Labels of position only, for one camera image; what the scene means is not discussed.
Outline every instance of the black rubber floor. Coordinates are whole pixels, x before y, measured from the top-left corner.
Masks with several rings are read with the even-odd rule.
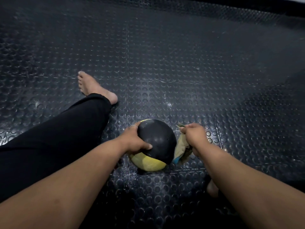
[[[82,98],[83,70],[119,97],[104,141],[140,119],[198,122],[242,162],[305,179],[304,19],[188,0],[2,0],[0,10],[1,144]],[[240,226],[204,193],[206,174],[193,155],[155,173],[124,157],[82,226]]]

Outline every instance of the forearm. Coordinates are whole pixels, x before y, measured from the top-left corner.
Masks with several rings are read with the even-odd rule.
[[[1,228],[78,228],[124,146],[105,142],[0,204]]]
[[[199,145],[214,183],[252,228],[300,228],[305,194],[238,161],[215,145]]]

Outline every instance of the black and yellow ball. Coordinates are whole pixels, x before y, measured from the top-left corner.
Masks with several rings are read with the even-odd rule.
[[[142,120],[138,127],[138,136],[152,145],[151,150],[141,150],[138,154],[130,155],[131,161],[138,168],[157,171],[172,162],[177,140],[166,123],[157,119]]]

